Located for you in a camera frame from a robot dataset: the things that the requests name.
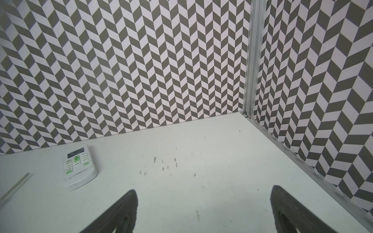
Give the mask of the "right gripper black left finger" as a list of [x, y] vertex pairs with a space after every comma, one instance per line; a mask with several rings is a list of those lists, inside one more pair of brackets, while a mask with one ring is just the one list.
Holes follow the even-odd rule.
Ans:
[[136, 225], [137, 208], [137, 193], [133, 189], [129, 190], [82, 232], [132, 233]]

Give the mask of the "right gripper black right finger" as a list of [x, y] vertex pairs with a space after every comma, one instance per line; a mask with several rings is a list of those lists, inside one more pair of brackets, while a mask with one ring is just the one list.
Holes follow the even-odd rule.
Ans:
[[335, 232], [279, 185], [273, 186], [270, 201], [279, 233]]

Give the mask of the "white remote with green buttons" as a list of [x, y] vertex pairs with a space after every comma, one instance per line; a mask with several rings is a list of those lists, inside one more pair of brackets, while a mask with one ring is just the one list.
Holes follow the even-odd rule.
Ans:
[[98, 170], [88, 146], [64, 155], [64, 186], [69, 190], [78, 189], [92, 181]]

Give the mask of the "clear-handled screwdriver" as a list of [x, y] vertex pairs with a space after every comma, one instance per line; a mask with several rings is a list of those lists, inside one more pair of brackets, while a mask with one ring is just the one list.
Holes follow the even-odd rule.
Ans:
[[1, 202], [4, 202], [10, 195], [19, 188], [30, 176], [31, 174], [26, 173], [15, 185], [13, 185], [3, 196], [1, 196]]

